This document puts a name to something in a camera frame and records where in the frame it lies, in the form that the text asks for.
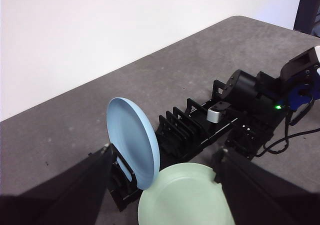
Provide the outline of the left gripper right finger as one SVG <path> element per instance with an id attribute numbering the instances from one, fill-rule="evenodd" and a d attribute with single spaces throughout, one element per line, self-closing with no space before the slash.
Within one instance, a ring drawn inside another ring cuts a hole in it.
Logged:
<path id="1" fill-rule="evenodd" d="M 218 149 L 212 155 L 212 169 L 237 225 L 320 223 L 318 192 L 264 170 L 233 149 Z"/>

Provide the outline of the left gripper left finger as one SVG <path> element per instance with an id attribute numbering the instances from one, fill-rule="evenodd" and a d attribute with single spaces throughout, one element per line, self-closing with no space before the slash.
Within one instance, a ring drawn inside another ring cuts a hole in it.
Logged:
<path id="1" fill-rule="evenodd" d="M 103 147 L 63 173 L 0 197 L 2 225 L 93 225 L 110 180 L 112 151 Z"/>

